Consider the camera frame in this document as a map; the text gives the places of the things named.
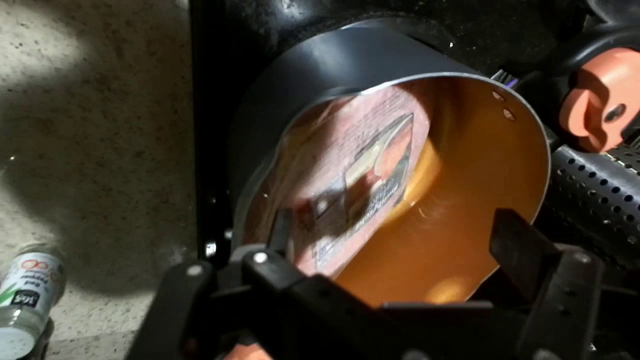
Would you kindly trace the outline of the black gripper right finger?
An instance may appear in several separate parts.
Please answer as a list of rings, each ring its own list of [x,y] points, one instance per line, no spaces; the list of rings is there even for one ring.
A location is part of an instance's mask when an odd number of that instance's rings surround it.
[[[495,212],[490,255],[530,303],[519,360],[640,360],[640,292],[596,255],[551,242],[511,208]]]

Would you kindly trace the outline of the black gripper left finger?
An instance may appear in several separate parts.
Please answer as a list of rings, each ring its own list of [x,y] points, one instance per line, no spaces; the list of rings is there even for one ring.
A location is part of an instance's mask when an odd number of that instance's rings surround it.
[[[215,360],[245,339],[278,360],[368,360],[368,308],[286,257],[292,212],[280,211],[265,246],[240,246],[217,270],[184,263],[166,272],[127,360]]]

